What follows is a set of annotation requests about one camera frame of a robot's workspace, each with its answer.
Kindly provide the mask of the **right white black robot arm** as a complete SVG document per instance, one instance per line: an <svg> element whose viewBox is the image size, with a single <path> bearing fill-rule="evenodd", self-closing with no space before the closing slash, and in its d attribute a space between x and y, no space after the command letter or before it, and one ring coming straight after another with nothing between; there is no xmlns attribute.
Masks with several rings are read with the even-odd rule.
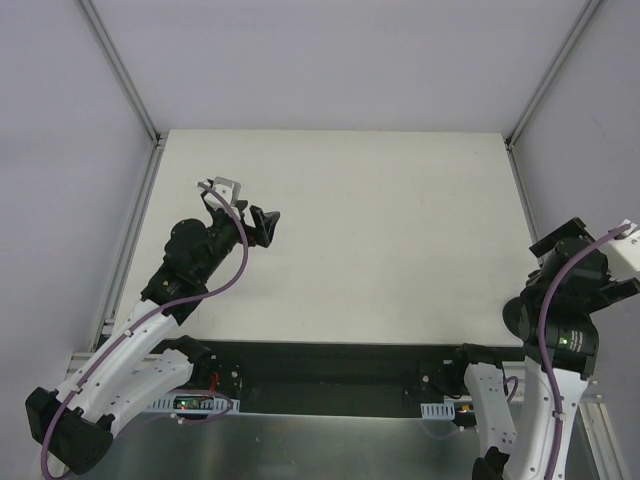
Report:
<svg viewBox="0 0 640 480"><path fill-rule="evenodd" d="M480 440L475 479L563 479L578 405L594 374L599 333L591 316L639 292L639 226L621 222L600 238L573 218L529 248L538 260L505 326L524 351L522 424L504 392L502 361L464 344L452 387L470 395Z"/></svg>

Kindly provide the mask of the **aluminium frame post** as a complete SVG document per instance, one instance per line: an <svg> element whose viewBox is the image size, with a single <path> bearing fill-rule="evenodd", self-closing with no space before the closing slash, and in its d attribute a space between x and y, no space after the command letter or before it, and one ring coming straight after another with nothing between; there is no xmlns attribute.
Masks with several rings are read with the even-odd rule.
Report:
<svg viewBox="0 0 640 480"><path fill-rule="evenodd" d="M75 4L146 137L152 145L157 146L162 139L161 132L152 120L149 110L144 104L105 22L101 18L95 2L91 0L78 0L75 1Z"/></svg>
<svg viewBox="0 0 640 480"><path fill-rule="evenodd" d="M580 8L576 18L573 20L569 30L546 66L515 124L504 137L505 146L508 151L512 151L515 148L537 110L541 107L543 101L551 92L554 83L559 78L564 67L575 53L582 38L586 35L591 24L605 5L605 0L588 0L585 1Z"/></svg>

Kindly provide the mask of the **right aluminium frame post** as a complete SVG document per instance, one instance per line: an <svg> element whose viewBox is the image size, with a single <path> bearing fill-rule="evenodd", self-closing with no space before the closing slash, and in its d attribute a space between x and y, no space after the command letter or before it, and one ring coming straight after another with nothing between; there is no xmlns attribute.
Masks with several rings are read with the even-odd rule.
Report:
<svg viewBox="0 0 640 480"><path fill-rule="evenodd" d="M508 151L512 151L515 148L537 110L541 107L543 101L551 92L554 83L559 78L564 67L575 53L582 38L586 35L591 24L605 5L605 0L588 0L585 1L580 8L576 18L573 20L569 30L546 66L515 124L504 137L505 146Z"/></svg>

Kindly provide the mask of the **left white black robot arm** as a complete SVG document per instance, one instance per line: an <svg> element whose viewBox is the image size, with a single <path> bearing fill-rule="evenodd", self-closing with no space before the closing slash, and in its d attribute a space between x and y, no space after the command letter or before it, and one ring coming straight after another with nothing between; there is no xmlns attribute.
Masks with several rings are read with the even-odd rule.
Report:
<svg viewBox="0 0 640 480"><path fill-rule="evenodd" d="M211 225L186 219L172 228L161 266L121 328L56 389L38 387L26 399L31 435L41 446L43 478L52 476L50 458L69 474L90 471L152 402L180 387L206 389L211 353L187 335L173 341L152 366L138 367L202 300L212 297L207 282L234 247L269 247L280 219L279 212L246 202L209 201L206 208Z"/></svg>

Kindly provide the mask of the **left aluminium frame post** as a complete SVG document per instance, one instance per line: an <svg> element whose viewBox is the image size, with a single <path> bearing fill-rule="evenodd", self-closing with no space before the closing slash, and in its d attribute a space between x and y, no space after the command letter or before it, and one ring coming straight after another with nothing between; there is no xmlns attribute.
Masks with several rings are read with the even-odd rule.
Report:
<svg viewBox="0 0 640 480"><path fill-rule="evenodd" d="M146 137L152 145L157 146L162 139L161 132L152 120L149 110L144 104L105 22L101 18L95 2L91 0L78 0L75 1L75 4Z"/></svg>

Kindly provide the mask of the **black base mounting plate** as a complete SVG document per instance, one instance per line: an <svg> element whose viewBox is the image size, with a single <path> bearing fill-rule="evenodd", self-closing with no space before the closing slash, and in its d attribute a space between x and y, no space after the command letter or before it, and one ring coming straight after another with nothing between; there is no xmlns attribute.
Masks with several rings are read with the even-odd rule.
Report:
<svg viewBox="0 0 640 480"><path fill-rule="evenodd" d="M452 364L458 345L205 340L195 384L242 413L417 418L421 407L467 391Z"/></svg>

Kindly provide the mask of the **black phone stand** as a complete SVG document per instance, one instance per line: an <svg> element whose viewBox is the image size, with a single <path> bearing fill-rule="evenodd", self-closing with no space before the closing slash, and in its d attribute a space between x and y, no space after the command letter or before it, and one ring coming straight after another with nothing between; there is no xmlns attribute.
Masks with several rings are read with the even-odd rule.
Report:
<svg viewBox="0 0 640 480"><path fill-rule="evenodd" d="M502 310L502 319L509 332L517 338L520 338L522 323L522 302L519 297L510 299L504 305Z"/></svg>

